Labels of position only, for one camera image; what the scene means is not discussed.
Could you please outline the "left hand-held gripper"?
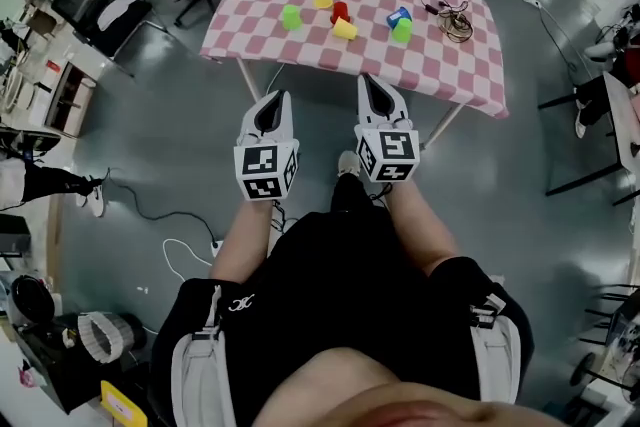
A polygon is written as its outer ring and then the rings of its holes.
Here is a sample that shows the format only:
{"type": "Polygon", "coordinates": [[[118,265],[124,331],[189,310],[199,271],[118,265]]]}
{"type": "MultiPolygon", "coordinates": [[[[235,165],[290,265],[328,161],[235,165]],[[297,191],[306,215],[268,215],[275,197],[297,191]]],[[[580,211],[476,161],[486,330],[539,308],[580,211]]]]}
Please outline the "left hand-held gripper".
{"type": "Polygon", "coordinates": [[[299,168],[290,93],[262,97],[243,117],[234,147],[235,175],[247,201],[286,199],[299,168]]]}

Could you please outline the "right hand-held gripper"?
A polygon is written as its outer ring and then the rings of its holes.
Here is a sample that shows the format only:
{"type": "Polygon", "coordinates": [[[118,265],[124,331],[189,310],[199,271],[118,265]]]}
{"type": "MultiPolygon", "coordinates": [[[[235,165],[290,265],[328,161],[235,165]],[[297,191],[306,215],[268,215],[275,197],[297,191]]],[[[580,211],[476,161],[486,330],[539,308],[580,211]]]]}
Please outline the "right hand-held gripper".
{"type": "Polygon", "coordinates": [[[356,155],[372,183],[409,180],[419,166],[419,137],[407,118],[404,98],[377,76],[358,77],[356,155]],[[398,118],[375,122],[378,118],[398,118]]]}

